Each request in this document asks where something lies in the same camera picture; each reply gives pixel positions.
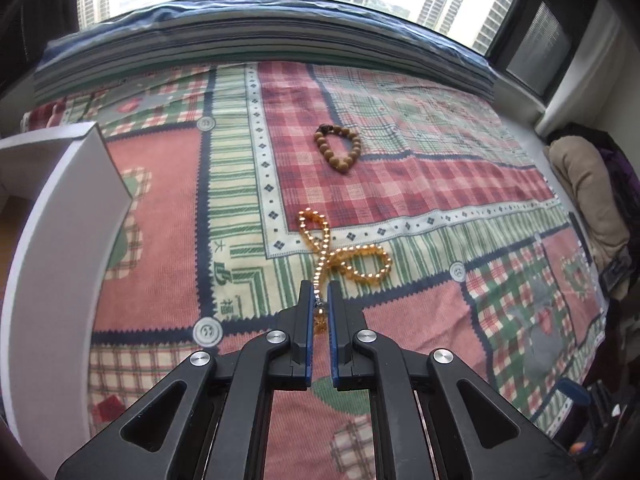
brown fabric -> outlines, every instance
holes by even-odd
[[[586,221],[593,260],[602,271],[629,241],[629,231],[613,198],[607,167],[596,147],[582,137],[561,137],[545,154]],[[612,296],[624,296],[628,282],[620,289],[619,285]]]

metal pivot bolt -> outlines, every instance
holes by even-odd
[[[267,341],[269,343],[282,343],[287,338],[287,334],[285,334],[282,330],[271,330],[267,334]]]
[[[210,355],[206,352],[203,352],[202,350],[199,352],[194,352],[193,354],[191,354],[191,357],[189,357],[189,361],[191,361],[191,364],[194,366],[204,366],[209,362],[210,359]]]
[[[377,337],[378,334],[367,328],[358,332],[358,340],[363,343],[373,343]]]
[[[453,354],[446,348],[438,348],[433,353],[433,358],[436,359],[437,362],[445,365],[453,361]]]

triangular cutout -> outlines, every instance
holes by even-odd
[[[186,389],[187,384],[184,381],[172,383],[122,428],[120,431],[122,438],[147,451],[158,451],[162,447]]]
[[[457,386],[482,447],[491,449],[518,436],[518,427],[473,384],[461,380]]]

patchwork fabric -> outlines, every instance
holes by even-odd
[[[134,195],[95,317],[93,431],[198,348],[200,318],[225,353],[297,302],[316,258],[297,228],[307,206],[327,216],[332,247],[393,258],[380,286],[332,276],[372,329],[452,349],[539,428],[561,424],[570,403],[555,385],[584,379],[603,310],[558,198],[482,99],[371,70],[200,65],[70,96],[24,125],[83,120],[98,121]],[[321,123],[362,138],[348,174],[318,152]],[[366,402],[327,393],[323,348],[312,390],[274,398],[265,478],[297,480],[301,460],[314,479],[374,476]]]

white button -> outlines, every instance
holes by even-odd
[[[208,132],[209,130],[212,130],[215,125],[215,119],[209,116],[199,118],[198,122],[196,123],[196,126],[201,132]]]
[[[462,262],[453,262],[449,267],[449,274],[451,274],[452,280],[463,283],[466,280],[465,264]]]
[[[193,327],[193,340],[204,348],[217,345],[222,335],[222,325],[213,317],[203,317]]]

